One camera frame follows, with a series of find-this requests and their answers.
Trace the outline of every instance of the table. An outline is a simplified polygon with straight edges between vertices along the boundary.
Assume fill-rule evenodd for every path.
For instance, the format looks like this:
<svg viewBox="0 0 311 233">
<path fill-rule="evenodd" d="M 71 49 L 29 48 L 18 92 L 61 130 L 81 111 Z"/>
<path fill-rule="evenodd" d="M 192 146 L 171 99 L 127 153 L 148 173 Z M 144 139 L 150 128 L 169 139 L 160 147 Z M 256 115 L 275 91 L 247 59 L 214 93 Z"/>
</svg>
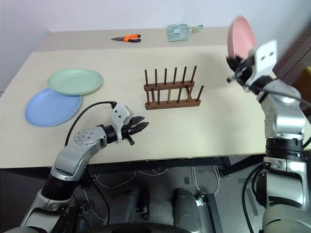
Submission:
<svg viewBox="0 0 311 233">
<path fill-rule="evenodd" d="M 130 146 L 127 141 L 110 144 L 92 158 L 91 164 L 264 153 L 264 113 L 252 93 L 245 93 L 237 83 L 226 82 L 232 74 L 225 61 L 226 45 L 135 49 L 133 44 L 129 46 L 32 53 L 0 99 L 0 167 L 53 165 L 75 117 L 56 127 L 37 128 L 26 121 L 24 109 L 34 94 L 47 87 L 50 75 L 71 68 L 93 69 L 104 78 L 97 91 L 83 96 L 78 113 L 94 102 L 116 100 L 127 105 L 135 116 L 150 122 L 132 137 L 135 145 Z M 192 96 L 198 94 L 201 85 L 205 86 L 199 107 L 145 109 L 145 69 L 152 83 L 154 69 L 158 71 L 158 82 L 163 82 L 167 68 L 169 82 L 175 67 L 176 80 L 182 79 L 184 66 L 188 67 L 186 80 L 190 80 L 195 65 Z M 178 90 L 172 90 L 171 99 L 176 99 L 177 94 Z M 166 98 L 167 94 L 161 92 L 161 100 Z M 82 128 L 108 125 L 110 113 L 109 106 L 90 109 L 72 135 Z M 310 134 L 307 124 L 306 135 Z"/>
</svg>

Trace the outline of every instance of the green plate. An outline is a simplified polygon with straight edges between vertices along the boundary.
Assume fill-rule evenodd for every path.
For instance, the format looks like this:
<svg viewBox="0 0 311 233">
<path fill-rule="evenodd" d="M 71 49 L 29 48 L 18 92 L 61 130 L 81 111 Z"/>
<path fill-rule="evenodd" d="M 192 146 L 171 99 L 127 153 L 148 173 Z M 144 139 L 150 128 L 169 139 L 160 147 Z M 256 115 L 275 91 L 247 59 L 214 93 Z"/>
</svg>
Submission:
<svg viewBox="0 0 311 233">
<path fill-rule="evenodd" d="M 91 69 L 61 70 L 48 79 L 50 89 L 69 96 L 91 93 L 98 89 L 102 83 L 102 76 Z"/>
</svg>

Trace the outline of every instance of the pink plate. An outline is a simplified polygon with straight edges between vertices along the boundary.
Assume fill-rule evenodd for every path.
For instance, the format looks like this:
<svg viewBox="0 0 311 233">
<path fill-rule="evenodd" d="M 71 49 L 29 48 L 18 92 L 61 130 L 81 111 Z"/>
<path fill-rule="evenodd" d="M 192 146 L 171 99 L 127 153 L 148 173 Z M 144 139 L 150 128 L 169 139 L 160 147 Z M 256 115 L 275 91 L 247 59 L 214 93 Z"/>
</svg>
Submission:
<svg viewBox="0 0 311 233">
<path fill-rule="evenodd" d="M 241 58 L 248 57 L 248 51 L 256 46 L 256 40 L 247 20 L 238 16 L 232 22 L 228 33 L 228 55 L 235 58 L 235 55 Z"/>
</svg>

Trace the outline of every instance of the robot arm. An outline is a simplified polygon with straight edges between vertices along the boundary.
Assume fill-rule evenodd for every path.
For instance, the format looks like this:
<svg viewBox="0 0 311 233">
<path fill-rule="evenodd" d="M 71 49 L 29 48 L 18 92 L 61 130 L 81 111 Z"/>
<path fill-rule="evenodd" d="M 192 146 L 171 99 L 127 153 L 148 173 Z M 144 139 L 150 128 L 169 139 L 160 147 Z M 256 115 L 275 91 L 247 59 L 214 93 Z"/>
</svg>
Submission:
<svg viewBox="0 0 311 233">
<path fill-rule="evenodd" d="M 127 106 L 116 103 L 110 115 L 111 125 L 80 130 L 58 154 L 43 189 L 38 192 L 20 226 L 52 232 L 68 208 L 76 183 L 93 155 L 112 142 L 120 143 L 127 139 L 133 145 L 130 135 L 142 131 L 149 124 L 140 123 L 143 117 L 132 118 L 132 115 Z"/>
<path fill-rule="evenodd" d="M 266 208 L 262 229 L 270 232 L 310 232 L 311 218 L 305 212 L 309 204 L 307 164 L 303 158 L 305 117 L 300 101 L 269 93 L 276 91 L 300 98 L 295 88 L 273 79 L 276 41 L 249 51 L 247 59 L 227 58 L 245 91 L 252 91 L 265 113 L 266 172 L 259 175 L 259 204 Z"/>
</svg>

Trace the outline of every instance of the white wall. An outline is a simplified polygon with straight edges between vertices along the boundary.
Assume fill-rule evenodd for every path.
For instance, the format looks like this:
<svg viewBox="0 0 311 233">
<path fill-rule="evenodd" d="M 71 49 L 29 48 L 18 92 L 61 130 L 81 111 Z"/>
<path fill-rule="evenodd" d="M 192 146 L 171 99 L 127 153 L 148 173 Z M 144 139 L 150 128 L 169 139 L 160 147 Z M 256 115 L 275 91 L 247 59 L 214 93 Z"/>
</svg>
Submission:
<svg viewBox="0 0 311 233">
<path fill-rule="evenodd" d="M 49 31 L 164 28 L 184 22 L 250 22 L 259 43 L 278 40 L 279 57 L 311 21 L 311 0 L 1 0 L 3 90 Z"/>
</svg>

